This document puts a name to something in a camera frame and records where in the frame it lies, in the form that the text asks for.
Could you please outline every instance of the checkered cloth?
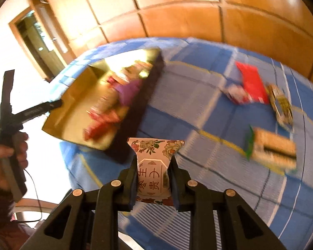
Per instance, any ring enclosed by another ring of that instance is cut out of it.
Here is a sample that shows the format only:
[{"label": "checkered cloth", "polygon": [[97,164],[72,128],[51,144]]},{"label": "checkered cloth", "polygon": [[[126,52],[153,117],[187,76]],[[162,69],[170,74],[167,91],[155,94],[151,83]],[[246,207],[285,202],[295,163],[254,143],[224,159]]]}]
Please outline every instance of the checkered cloth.
[{"label": "checkered cloth", "polygon": [[[236,190],[287,249],[304,249],[313,238],[313,84],[296,71],[251,51],[194,38],[132,39],[100,46],[74,60],[51,83],[51,100],[59,98],[87,64],[156,46],[166,66],[137,137],[185,140],[176,158],[192,179],[213,190]],[[284,92],[293,108],[294,134],[277,124],[269,105],[235,105],[221,93],[220,88],[241,83],[235,61],[256,66],[264,82]],[[297,171],[281,176],[247,161],[249,125],[294,140]],[[62,142],[61,149],[72,187],[85,191],[116,179],[130,165],[68,142]],[[188,249],[189,223],[190,213],[154,204],[137,202],[131,213],[119,213],[119,230],[145,250]],[[221,249],[218,234],[217,243]]]}]

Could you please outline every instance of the table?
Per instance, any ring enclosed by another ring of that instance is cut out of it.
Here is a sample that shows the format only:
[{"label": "table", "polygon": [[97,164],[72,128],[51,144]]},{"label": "table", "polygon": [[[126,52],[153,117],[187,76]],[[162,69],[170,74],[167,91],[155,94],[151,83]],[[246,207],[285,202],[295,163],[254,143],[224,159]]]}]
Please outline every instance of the table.
[{"label": "table", "polygon": [[[304,249],[313,238],[313,84],[296,71],[226,44],[195,38],[131,39],[89,50],[74,60],[51,82],[50,100],[58,99],[87,64],[156,46],[162,49],[166,67],[137,137],[185,140],[176,158],[192,179],[213,190],[236,190],[287,249]],[[294,134],[278,126],[269,105],[235,105],[221,93],[220,88],[241,83],[235,61],[256,66],[264,82],[283,90],[292,104]],[[297,171],[281,176],[247,161],[249,125],[294,140]],[[129,166],[68,142],[61,143],[61,150],[72,188],[98,189]],[[190,213],[168,206],[137,202],[131,213],[119,213],[119,231],[145,250],[188,249],[189,223]]]}]

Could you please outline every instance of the white wall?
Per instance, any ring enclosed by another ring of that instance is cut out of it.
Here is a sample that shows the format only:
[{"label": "white wall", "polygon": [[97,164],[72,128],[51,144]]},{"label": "white wall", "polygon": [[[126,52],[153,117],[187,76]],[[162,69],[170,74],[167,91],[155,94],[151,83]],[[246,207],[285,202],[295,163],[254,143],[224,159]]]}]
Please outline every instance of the white wall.
[{"label": "white wall", "polygon": [[[23,111],[47,98],[48,83],[42,80],[15,39],[8,24],[29,6],[27,0],[6,0],[0,8],[0,102],[2,78],[6,70],[15,69],[11,94],[13,113]],[[59,150],[59,140],[42,132],[45,117],[38,117],[25,124],[29,134],[27,170],[32,175],[39,198],[58,203],[70,188],[68,175]],[[36,198],[34,186],[27,177],[28,193]]]}]

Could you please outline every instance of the person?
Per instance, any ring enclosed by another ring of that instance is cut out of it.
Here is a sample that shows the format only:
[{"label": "person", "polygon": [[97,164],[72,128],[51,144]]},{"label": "person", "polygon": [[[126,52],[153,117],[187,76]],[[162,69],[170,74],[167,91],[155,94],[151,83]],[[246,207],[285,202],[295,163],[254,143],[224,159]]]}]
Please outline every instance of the person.
[{"label": "person", "polygon": [[[14,136],[17,160],[21,168],[28,166],[28,135],[19,132]],[[0,159],[12,156],[14,149],[0,145]],[[26,224],[12,220],[14,208],[13,195],[0,164],[0,250],[18,250],[35,231]]]}]

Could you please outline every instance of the person's arm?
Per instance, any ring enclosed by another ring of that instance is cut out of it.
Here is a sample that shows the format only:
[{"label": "person's arm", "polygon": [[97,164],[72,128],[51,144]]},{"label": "person's arm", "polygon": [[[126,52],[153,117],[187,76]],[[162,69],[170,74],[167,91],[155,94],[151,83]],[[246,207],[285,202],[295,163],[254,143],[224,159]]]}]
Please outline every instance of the person's arm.
[{"label": "person's arm", "polygon": [[[28,139],[26,133],[19,132],[15,136],[15,143],[17,144],[16,154],[17,160],[22,168],[28,166],[27,162],[27,149],[28,145],[25,142]],[[0,145],[0,159],[10,157],[14,153],[14,150],[9,147]],[[0,228],[10,223],[13,214],[14,201],[10,187],[0,165]]]}]

